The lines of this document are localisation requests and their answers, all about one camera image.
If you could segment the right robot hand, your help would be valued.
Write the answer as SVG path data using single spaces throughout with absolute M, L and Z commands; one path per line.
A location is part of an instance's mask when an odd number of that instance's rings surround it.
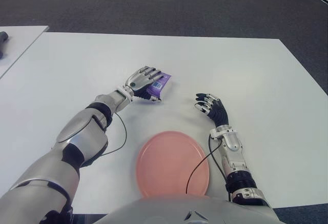
M 229 125 L 227 111 L 218 97 L 210 93 L 197 93 L 195 100 L 197 101 L 195 108 L 209 117 L 216 128 Z

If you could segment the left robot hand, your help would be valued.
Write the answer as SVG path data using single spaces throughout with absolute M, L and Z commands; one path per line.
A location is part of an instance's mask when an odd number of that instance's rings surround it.
M 163 78 L 160 70 L 154 67 L 144 66 L 133 73 L 126 81 L 125 85 L 129 87 L 133 95 L 151 101 L 161 101 L 159 97 L 150 94 L 147 89 L 154 82 Z

